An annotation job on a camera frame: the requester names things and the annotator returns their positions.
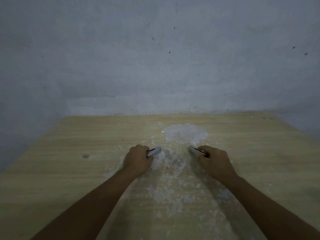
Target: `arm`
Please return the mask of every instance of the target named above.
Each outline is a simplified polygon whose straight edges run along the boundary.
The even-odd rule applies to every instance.
[[[147,146],[132,147],[124,159],[122,169],[66,209],[32,240],[96,239],[122,193],[134,179],[150,168],[153,156],[147,159],[147,150]]]
[[[202,168],[231,191],[267,239],[320,239],[320,232],[314,227],[239,177],[225,151],[210,146],[200,146],[198,150],[210,153],[209,159],[199,156]]]

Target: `wall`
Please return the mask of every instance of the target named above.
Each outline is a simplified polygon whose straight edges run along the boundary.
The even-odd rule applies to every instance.
[[[270,110],[320,138],[319,0],[0,0],[0,169],[66,115]]]

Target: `handheld tool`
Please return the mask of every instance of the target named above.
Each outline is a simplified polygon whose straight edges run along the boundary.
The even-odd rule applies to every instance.
[[[151,150],[146,151],[146,158],[150,157],[151,155],[155,156],[161,152],[161,146],[157,146]]]
[[[200,154],[204,154],[204,157],[207,157],[209,158],[210,157],[210,154],[209,153],[206,153],[204,151],[200,151],[196,148],[194,148],[193,146],[188,146],[188,150],[192,153],[194,153],[197,157],[200,155]]]

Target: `wooden surface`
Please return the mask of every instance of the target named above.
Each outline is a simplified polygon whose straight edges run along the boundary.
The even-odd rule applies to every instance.
[[[320,144],[274,116],[73,116],[0,174],[0,239],[32,237],[136,144],[162,146],[162,163],[130,185],[97,239],[264,239],[234,196],[192,166],[186,145],[166,141],[164,128],[186,123],[207,131],[198,145],[226,150],[242,177],[320,229]]]

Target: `forearm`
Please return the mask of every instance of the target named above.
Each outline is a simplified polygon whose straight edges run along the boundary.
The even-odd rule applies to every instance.
[[[32,240],[95,239],[133,180],[134,176],[130,172],[119,170],[50,222]]]
[[[223,184],[239,200],[269,240],[320,239],[320,233],[315,228],[255,189],[243,178],[230,178]]]

